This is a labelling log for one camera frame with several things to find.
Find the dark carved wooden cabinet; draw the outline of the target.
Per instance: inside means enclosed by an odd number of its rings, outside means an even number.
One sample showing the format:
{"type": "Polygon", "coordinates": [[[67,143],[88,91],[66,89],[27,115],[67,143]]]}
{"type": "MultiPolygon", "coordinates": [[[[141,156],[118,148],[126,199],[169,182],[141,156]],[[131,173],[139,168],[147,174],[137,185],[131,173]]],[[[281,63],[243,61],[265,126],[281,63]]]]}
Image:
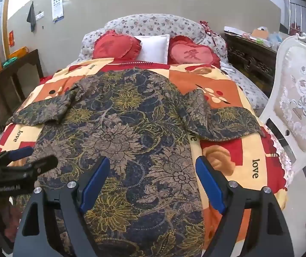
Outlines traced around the dark carved wooden cabinet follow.
{"type": "Polygon", "coordinates": [[[263,45],[224,33],[229,62],[270,97],[274,77],[276,52],[263,45]]]}

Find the floral padded headboard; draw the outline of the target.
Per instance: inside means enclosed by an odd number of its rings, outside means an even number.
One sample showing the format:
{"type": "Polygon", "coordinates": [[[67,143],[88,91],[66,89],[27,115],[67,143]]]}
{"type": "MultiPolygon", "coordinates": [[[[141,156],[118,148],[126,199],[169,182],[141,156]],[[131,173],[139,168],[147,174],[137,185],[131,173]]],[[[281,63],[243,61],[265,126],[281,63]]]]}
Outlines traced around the floral padded headboard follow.
{"type": "Polygon", "coordinates": [[[214,32],[205,21],[196,22],[181,16],[163,13],[140,13],[128,15],[107,22],[104,27],[87,33],[81,42],[81,50],[76,62],[92,58],[94,44],[107,31],[132,36],[156,36],[168,34],[170,37],[184,36],[196,44],[210,47],[223,63],[228,63],[226,41],[214,32]]]}

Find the right red heart pillow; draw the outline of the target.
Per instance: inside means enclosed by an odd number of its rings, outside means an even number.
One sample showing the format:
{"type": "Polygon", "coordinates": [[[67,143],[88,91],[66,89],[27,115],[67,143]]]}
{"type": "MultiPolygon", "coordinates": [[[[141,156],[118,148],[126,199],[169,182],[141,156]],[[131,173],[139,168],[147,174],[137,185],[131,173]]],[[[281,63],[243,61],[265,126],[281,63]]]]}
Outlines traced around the right red heart pillow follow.
{"type": "Polygon", "coordinates": [[[196,44],[192,39],[176,36],[170,39],[168,64],[209,64],[220,68],[220,58],[206,45],[196,44]]]}

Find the floral bed sheet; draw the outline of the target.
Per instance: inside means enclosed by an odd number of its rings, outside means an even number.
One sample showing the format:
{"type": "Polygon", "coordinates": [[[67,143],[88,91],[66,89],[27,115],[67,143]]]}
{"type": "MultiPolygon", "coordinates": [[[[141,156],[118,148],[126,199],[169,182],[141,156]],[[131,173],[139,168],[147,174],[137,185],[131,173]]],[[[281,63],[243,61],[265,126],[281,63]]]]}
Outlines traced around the floral bed sheet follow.
{"type": "Polygon", "coordinates": [[[254,111],[260,115],[268,102],[267,95],[231,64],[220,61],[220,66],[221,70],[226,72],[230,79],[242,89],[254,111]]]}

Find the metal stair railing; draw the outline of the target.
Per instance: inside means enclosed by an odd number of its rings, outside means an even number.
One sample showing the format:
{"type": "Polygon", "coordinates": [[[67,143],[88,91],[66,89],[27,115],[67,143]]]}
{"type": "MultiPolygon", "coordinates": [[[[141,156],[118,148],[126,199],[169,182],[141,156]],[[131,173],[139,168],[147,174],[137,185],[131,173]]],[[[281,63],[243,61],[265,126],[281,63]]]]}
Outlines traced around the metal stair railing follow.
{"type": "Polygon", "coordinates": [[[286,1],[286,25],[287,33],[306,33],[306,0],[286,1]]]}

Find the red heart pillow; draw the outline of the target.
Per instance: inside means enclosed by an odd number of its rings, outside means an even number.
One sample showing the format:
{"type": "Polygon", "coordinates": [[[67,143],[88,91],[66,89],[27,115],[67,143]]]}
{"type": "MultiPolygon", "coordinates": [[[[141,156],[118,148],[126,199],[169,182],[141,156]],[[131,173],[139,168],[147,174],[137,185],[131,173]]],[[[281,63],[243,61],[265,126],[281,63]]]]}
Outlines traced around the red heart pillow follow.
{"type": "Polygon", "coordinates": [[[119,60],[136,60],[141,49],[141,41],[136,37],[109,30],[96,40],[92,59],[112,57],[119,60]]]}
{"type": "Polygon", "coordinates": [[[176,36],[170,39],[168,64],[209,64],[220,68],[220,58],[206,45],[196,44],[192,39],[176,36]]]}

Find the eye chart wall poster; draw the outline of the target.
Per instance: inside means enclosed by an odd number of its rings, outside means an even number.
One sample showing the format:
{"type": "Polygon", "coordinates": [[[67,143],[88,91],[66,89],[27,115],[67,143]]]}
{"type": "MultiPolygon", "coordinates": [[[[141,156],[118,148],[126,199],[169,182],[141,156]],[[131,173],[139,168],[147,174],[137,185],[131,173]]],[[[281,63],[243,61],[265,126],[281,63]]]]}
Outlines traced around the eye chart wall poster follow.
{"type": "Polygon", "coordinates": [[[51,15],[54,23],[64,18],[63,0],[51,0],[51,15]]]}

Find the orange red patchwork blanket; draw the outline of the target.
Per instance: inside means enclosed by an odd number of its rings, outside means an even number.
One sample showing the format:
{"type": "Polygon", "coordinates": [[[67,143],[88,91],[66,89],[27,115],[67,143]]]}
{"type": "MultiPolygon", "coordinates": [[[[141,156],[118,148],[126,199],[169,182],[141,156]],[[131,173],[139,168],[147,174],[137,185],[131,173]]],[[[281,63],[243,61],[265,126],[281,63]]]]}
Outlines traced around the orange red patchwork blanket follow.
{"type": "Polygon", "coordinates": [[[85,221],[101,256],[200,256],[221,215],[195,172],[203,155],[228,180],[287,192],[286,156],[225,71],[112,58],[69,66],[7,121],[0,152],[55,155],[37,185],[59,189],[97,158],[110,173],[85,221]]]}

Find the dark hanging cloth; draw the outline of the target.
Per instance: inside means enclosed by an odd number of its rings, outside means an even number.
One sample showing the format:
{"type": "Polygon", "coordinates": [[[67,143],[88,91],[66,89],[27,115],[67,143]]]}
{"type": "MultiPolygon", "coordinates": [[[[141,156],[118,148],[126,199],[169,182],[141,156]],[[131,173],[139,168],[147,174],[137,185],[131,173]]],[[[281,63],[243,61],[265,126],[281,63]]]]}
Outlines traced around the dark hanging cloth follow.
{"type": "Polygon", "coordinates": [[[31,6],[29,8],[29,13],[28,13],[28,16],[27,16],[27,22],[30,24],[31,32],[33,33],[36,29],[36,15],[35,15],[33,2],[31,3],[31,6]]]}

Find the white square pillow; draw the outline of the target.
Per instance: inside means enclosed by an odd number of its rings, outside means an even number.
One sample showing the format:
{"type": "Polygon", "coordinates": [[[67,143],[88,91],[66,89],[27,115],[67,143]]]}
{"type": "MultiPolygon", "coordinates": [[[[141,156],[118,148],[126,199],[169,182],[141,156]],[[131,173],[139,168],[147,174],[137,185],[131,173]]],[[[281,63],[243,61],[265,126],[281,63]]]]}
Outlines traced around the white square pillow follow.
{"type": "Polygon", "coordinates": [[[139,61],[167,64],[170,35],[135,36],[141,41],[139,61]]]}

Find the dark floral patterned garment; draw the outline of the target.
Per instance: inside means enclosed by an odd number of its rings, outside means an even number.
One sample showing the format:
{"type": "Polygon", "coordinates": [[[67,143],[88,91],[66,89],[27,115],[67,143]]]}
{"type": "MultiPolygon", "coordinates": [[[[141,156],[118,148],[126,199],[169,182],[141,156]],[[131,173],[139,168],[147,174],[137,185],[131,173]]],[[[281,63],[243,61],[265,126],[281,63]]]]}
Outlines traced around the dark floral patterned garment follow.
{"type": "Polygon", "coordinates": [[[149,70],[98,72],[31,103],[10,122],[43,127],[30,161],[55,155],[40,186],[62,188],[100,157],[110,173],[85,221],[99,256],[201,256],[205,227],[188,134],[222,142],[260,133],[243,107],[211,107],[149,70]]]}

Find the orange basket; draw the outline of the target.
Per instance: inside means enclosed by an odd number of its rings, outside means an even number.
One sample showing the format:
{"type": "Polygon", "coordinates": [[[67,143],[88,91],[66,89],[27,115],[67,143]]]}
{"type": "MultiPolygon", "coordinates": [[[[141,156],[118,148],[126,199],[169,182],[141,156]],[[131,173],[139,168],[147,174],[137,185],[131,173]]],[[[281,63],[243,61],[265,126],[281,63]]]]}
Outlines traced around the orange basket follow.
{"type": "Polygon", "coordinates": [[[10,53],[8,59],[11,59],[13,57],[20,58],[20,57],[25,56],[28,53],[29,53],[29,49],[26,46],[23,46],[23,47],[17,49],[16,51],[10,53]]]}

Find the white ornate upholstered chair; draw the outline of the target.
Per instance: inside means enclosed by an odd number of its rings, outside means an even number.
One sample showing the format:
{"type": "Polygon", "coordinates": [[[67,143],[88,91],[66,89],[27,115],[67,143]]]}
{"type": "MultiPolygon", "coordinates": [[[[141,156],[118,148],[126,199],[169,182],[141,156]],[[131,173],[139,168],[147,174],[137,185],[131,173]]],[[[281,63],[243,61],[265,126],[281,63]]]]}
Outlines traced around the white ornate upholstered chair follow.
{"type": "Polygon", "coordinates": [[[260,115],[283,135],[295,157],[294,173],[306,166],[306,33],[286,38],[276,54],[268,103],[260,115]]]}

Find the left red heart pillow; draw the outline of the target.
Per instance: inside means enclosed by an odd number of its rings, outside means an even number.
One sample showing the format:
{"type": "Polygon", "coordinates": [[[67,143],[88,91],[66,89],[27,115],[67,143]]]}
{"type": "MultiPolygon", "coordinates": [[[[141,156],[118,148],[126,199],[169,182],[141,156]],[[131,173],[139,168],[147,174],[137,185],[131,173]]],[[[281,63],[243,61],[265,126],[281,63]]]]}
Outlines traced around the left red heart pillow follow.
{"type": "Polygon", "coordinates": [[[141,49],[141,41],[136,37],[109,30],[96,40],[92,59],[112,57],[119,60],[136,60],[141,49]]]}

